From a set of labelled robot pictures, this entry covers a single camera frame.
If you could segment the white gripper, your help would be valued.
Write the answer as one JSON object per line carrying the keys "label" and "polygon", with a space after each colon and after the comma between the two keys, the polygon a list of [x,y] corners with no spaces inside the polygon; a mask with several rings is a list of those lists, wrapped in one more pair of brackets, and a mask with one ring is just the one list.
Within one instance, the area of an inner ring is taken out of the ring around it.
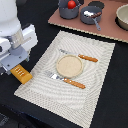
{"label": "white gripper", "polygon": [[28,61],[31,49],[37,44],[35,27],[30,24],[20,29],[15,35],[0,37],[0,75]]}

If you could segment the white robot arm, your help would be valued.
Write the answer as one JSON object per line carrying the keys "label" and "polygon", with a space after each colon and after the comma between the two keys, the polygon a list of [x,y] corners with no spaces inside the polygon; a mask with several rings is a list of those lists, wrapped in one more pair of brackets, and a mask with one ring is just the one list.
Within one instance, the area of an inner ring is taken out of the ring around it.
{"label": "white robot arm", "polygon": [[28,61],[37,42],[32,24],[21,28],[16,0],[0,0],[0,74],[9,74],[15,66]]}

